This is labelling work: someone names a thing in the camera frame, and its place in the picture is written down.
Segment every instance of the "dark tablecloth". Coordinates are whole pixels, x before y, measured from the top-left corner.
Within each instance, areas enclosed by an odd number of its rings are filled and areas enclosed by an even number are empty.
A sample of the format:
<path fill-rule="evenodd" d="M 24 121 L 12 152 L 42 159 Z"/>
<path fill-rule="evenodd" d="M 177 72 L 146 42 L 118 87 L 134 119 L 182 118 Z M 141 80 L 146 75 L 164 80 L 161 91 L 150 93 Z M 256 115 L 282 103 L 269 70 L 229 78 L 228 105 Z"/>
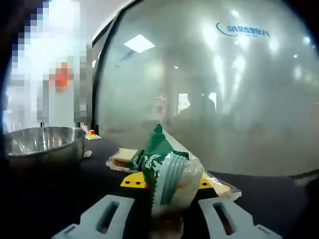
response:
<path fill-rule="evenodd" d="M 111 170 L 106 160 L 118 150 L 109 139 L 86 141 L 92 151 L 74 170 L 41 175 L 19 182 L 21 198 L 40 232 L 51 236 L 72 223 L 107 194 L 115 192 L 127 173 Z M 210 171 L 241 189 L 236 203 L 262 224 L 284 235 L 304 209 L 307 198 L 302 187 L 289 177 L 254 177 Z"/>

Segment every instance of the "metal bowl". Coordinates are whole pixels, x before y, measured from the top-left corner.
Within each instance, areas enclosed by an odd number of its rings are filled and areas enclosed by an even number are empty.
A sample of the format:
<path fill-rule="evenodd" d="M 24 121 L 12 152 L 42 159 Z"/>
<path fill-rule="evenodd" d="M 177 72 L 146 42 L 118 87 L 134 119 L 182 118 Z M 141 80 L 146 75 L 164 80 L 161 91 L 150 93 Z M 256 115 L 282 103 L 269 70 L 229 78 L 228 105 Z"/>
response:
<path fill-rule="evenodd" d="M 24 166 L 75 165 L 83 159 L 85 132 L 80 128 L 27 128 L 5 135 L 10 164 Z"/>

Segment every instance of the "black table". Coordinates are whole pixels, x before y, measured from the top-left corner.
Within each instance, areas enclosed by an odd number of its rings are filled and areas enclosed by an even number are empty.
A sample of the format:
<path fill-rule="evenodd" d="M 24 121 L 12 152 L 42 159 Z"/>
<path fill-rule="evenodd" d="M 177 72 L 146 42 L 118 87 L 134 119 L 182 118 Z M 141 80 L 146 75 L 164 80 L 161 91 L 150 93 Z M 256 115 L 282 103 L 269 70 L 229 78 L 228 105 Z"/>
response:
<path fill-rule="evenodd" d="M 72 223 L 79 223 L 85 210 L 115 192 L 128 175 L 105 165 L 119 148 L 113 141 L 86 141 L 86 148 L 92 155 L 77 169 L 18 180 L 21 201 L 42 236 L 49 237 Z M 253 215 L 255 224 L 281 235 L 292 226 L 307 202 L 304 189 L 295 186 L 289 177 L 210 173 L 242 190 L 243 196 L 236 203 Z"/>

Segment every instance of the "stainless steel bowl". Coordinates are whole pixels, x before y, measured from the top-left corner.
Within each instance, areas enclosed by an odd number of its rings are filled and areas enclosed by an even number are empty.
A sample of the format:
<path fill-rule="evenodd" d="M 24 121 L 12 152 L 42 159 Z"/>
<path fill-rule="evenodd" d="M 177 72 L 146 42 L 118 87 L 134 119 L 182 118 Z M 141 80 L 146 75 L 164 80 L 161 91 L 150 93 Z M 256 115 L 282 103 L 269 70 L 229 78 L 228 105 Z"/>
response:
<path fill-rule="evenodd" d="M 85 132 L 80 128 L 27 128 L 5 138 L 10 164 L 19 168 L 74 165 L 83 159 Z"/>

